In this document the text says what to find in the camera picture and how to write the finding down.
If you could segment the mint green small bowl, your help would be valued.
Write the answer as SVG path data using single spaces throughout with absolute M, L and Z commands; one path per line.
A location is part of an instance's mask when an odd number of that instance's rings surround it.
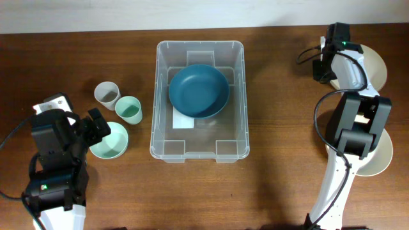
M 111 133 L 98 144 L 89 147 L 94 156 L 101 159 L 118 158 L 127 150 L 128 132 L 125 127 L 116 122 L 108 122 Z

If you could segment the grey plastic cup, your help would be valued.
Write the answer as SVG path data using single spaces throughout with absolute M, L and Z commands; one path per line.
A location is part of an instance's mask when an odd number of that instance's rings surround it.
M 121 98 L 119 87 L 109 81 L 101 82 L 94 90 L 95 99 L 110 111 L 115 110 L 116 103 Z

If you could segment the mint green plastic cup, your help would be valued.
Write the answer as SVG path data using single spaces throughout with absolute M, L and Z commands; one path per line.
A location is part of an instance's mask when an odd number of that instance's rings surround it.
M 121 119 L 131 125 L 140 123 L 143 118 L 141 103 L 133 96 L 120 98 L 116 103 L 115 112 Z

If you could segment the beige bowl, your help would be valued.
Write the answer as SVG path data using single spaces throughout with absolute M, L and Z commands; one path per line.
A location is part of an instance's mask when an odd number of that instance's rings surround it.
M 370 83 L 379 92 L 387 81 L 387 67 L 382 57 L 372 48 L 361 44 L 364 57 L 364 68 Z

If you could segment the dark blue bowl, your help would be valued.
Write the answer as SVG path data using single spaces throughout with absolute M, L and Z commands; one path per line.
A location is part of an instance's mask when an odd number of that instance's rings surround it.
M 190 65 L 172 78 L 169 100 L 180 113 L 191 118 L 209 118 L 229 100 L 229 83 L 224 74 L 210 65 Z

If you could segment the cream bowl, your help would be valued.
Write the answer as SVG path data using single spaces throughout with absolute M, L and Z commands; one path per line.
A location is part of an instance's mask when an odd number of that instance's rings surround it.
M 355 173 L 356 176 L 370 177 L 382 173 L 388 168 L 393 157 L 393 145 L 391 138 L 383 129 L 377 147 L 364 159 L 364 165 Z

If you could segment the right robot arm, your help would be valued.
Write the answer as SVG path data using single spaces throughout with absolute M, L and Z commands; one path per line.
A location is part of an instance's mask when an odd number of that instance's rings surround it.
M 341 99 L 325 133 L 328 165 L 306 229 L 340 229 L 354 177 L 373 161 L 392 103 L 364 68 L 348 24 L 329 25 L 311 57 L 314 80 L 336 81 Z M 238 41 L 157 45 L 150 153 L 167 163 L 233 163 L 250 152 L 244 47 Z

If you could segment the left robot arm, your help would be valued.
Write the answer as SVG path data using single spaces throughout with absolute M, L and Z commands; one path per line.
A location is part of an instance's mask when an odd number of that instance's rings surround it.
M 38 148 L 29 163 L 29 183 L 22 203 L 36 229 L 83 229 L 86 217 L 88 148 L 111 133 L 97 109 L 88 116 L 62 109 L 30 119 Z

